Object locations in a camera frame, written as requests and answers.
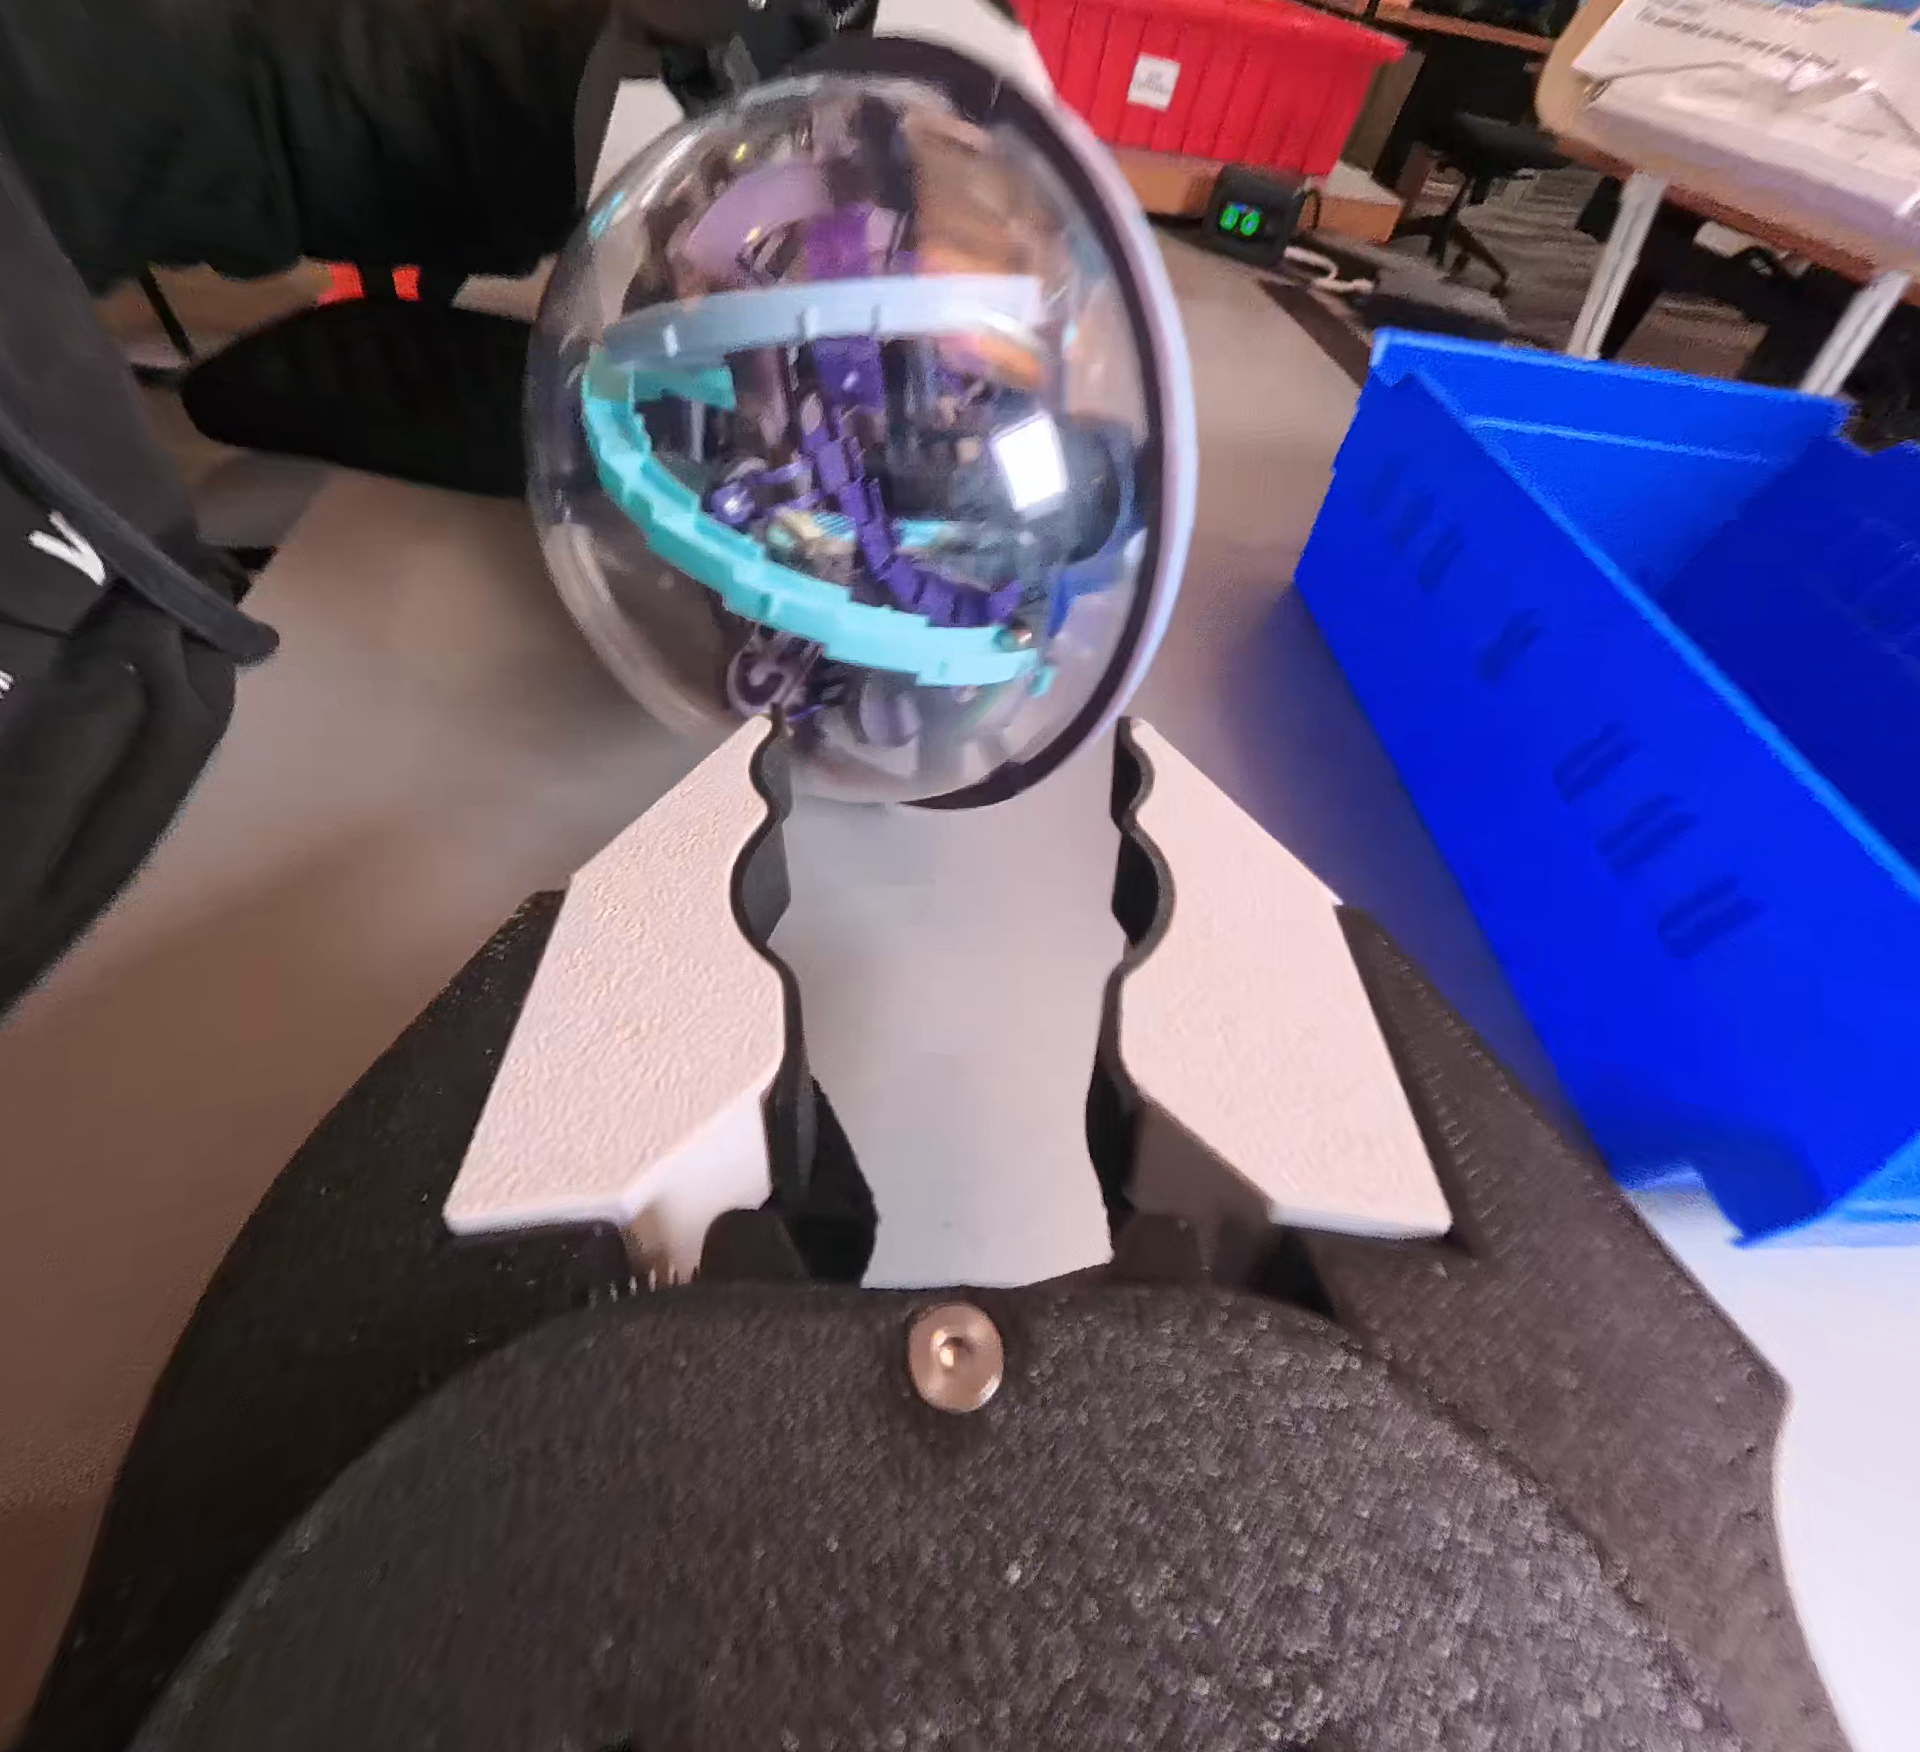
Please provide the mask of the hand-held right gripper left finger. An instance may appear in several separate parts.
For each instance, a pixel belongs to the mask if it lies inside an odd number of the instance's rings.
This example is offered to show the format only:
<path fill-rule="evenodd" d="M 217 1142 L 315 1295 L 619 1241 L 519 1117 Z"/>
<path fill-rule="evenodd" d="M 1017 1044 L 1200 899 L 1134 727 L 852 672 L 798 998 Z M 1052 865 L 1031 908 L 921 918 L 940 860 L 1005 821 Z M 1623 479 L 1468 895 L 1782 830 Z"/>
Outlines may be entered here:
<path fill-rule="evenodd" d="M 467 1240 L 608 1225 L 646 1276 L 776 1187 L 786 998 L 744 877 L 786 905 L 781 732 L 739 725 L 569 880 L 442 1218 Z"/>

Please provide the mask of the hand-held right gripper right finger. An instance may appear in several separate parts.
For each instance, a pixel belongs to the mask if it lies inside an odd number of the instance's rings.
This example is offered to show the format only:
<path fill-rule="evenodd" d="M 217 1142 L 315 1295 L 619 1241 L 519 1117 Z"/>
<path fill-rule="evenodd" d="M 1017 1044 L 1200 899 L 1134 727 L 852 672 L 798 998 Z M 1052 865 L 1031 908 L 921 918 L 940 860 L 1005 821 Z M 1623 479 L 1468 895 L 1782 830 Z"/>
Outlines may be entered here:
<path fill-rule="evenodd" d="M 1118 725 L 1086 1150 L 1116 1240 L 1438 1240 L 1451 1212 L 1330 886 L 1153 725 Z"/>

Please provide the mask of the clear plastic maze ball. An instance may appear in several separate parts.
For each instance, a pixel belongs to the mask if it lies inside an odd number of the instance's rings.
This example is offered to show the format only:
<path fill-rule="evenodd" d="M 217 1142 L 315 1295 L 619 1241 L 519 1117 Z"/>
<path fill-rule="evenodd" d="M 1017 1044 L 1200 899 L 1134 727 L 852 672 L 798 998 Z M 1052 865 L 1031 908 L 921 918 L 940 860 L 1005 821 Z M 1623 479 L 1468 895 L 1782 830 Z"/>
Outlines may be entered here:
<path fill-rule="evenodd" d="M 542 291 L 528 502 L 608 676 L 794 784 L 985 808 L 1113 727 L 1197 493 L 1155 233 L 1036 79 L 856 36 L 668 125 L 612 117 Z"/>

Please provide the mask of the person's left forearm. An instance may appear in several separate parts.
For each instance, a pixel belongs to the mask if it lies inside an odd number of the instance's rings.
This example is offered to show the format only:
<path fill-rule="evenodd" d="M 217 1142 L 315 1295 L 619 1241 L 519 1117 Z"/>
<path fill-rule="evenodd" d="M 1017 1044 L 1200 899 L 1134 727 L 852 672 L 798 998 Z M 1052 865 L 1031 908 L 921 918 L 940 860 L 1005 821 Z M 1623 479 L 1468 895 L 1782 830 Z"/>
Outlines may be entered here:
<path fill-rule="evenodd" d="M 527 276 L 608 0 L 2 0 L 3 257 Z"/>

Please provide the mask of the red plastic bin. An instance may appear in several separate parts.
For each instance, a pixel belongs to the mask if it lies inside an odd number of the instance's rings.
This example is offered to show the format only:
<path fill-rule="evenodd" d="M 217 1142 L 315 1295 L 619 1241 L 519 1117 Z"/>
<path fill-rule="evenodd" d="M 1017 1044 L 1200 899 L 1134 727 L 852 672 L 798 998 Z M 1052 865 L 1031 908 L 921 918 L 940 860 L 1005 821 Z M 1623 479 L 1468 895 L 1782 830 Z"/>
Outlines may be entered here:
<path fill-rule="evenodd" d="M 1106 145 L 1330 173 L 1397 39 L 1297 0 L 1012 0 Z"/>

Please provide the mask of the black charger with green display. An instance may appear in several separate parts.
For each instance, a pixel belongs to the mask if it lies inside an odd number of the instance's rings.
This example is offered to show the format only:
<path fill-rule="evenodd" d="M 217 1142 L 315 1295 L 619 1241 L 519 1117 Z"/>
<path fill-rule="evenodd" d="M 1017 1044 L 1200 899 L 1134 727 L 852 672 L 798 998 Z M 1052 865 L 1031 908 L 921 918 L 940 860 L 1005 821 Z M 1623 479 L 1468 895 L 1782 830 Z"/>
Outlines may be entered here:
<path fill-rule="evenodd" d="M 1314 199 L 1314 188 L 1298 173 L 1222 163 L 1202 205 L 1197 237 L 1214 253 L 1275 272 Z"/>

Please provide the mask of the blue plastic bin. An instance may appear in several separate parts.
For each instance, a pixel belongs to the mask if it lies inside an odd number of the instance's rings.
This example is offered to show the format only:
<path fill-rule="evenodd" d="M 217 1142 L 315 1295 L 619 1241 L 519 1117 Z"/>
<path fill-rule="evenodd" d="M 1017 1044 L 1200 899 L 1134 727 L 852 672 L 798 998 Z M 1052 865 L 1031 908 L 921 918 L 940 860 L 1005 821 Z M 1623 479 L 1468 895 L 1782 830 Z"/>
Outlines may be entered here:
<path fill-rule="evenodd" d="M 1916 1241 L 1917 865 L 1659 588 L 1847 418 L 1385 331 L 1294 577 L 1619 1182 L 1755 1241 Z"/>
<path fill-rule="evenodd" d="M 1659 601 L 1916 867 L 1916 443 L 1807 446 L 1677 567 Z"/>

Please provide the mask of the wooden background desk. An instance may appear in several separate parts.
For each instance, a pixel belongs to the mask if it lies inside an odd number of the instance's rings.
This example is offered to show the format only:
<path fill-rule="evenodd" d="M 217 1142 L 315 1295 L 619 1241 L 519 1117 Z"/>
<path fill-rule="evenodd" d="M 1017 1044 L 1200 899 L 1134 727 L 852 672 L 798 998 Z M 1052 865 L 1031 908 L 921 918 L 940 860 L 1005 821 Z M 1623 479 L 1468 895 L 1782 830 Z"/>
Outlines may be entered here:
<path fill-rule="evenodd" d="M 1574 167 L 1545 131 L 1536 96 L 1550 39 L 1385 0 L 1280 0 L 1403 47 L 1414 69 L 1380 75 L 1365 102 L 1373 142 L 1347 156 L 1403 205 L 1393 242 L 1419 237 L 1451 274 L 1480 265 L 1504 293 L 1504 270 L 1467 212 L 1519 180 Z"/>

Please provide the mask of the person's black printed hoodie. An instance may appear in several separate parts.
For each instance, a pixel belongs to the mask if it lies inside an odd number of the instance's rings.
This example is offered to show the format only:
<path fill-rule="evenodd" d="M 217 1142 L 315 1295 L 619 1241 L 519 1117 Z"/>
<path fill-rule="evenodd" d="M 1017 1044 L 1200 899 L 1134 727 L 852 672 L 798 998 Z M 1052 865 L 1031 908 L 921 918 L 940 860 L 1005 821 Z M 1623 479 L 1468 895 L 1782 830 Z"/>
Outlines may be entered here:
<path fill-rule="evenodd" d="M 148 862 L 277 654 L 130 370 L 2 163 L 2 1008 Z"/>

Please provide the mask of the instruction sheet on clipboard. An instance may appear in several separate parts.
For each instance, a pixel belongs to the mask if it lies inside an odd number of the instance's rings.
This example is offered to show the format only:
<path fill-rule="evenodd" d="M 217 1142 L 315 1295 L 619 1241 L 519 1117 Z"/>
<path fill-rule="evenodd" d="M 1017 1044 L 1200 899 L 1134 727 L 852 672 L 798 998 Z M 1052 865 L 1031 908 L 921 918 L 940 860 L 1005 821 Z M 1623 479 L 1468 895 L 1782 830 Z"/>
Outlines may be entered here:
<path fill-rule="evenodd" d="M 1684 57 L 1574 65 L 1587 137 L 1668 178 L 1875 235 L 1916 223 L 1916 99 L 1860 69 Z"/>

